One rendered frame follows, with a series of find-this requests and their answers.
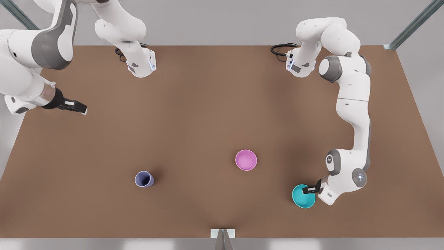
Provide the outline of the teal blue bowl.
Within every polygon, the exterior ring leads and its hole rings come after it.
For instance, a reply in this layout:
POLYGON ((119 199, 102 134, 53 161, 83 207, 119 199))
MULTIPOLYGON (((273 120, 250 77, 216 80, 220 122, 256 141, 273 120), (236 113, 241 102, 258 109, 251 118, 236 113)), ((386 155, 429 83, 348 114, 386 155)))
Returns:
POLYGON ((299 184, 296 187, 294 187, 292 191, 292 199, 293 202, 300 208, 308 209, 312 207, 316 200, 316 195, 314 193, 303 193, 303 189, 308 187, 304 184, 299 184))

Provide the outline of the pink bowl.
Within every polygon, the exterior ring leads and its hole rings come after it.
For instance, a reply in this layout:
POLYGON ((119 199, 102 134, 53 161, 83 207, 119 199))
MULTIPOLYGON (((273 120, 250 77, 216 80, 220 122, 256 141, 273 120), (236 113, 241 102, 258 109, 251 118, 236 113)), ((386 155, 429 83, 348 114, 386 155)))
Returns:
POLYGON ((243 171, 253 170, 257 165, 257 156, 249 149, 240 150, 235 156, 235 164, 243 171))

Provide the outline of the lavender purple cup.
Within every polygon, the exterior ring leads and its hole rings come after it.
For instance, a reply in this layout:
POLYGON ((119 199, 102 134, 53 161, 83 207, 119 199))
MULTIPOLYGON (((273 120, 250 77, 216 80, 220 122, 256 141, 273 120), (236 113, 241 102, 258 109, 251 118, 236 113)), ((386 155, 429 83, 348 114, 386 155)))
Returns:
POLYGON ((135 184, 141 188, 147 188, 154 185, 154 177, 147 171, 140 171, 135 176, 135 184))

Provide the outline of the silver frame post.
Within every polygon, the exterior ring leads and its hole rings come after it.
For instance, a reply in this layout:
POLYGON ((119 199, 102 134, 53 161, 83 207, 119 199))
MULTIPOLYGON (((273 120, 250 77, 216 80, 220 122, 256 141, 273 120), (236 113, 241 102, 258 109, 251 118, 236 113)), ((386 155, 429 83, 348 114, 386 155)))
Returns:
POLYGON ((214 250, 233 250, 231 239, 235 238, 235 229, 210 229, 210 238, 216 239, 214 250))
POLYGON ((422 24, 424 24, 441 6, 444 0, 432 0, 420 14, 390 43, 384 44, 385 50, 396 50, 401 46, 422 24))
POLYGON ((39 30, 33 21, 12 1, 0 0, 0 4, 11 13, 26 29, 39 30))

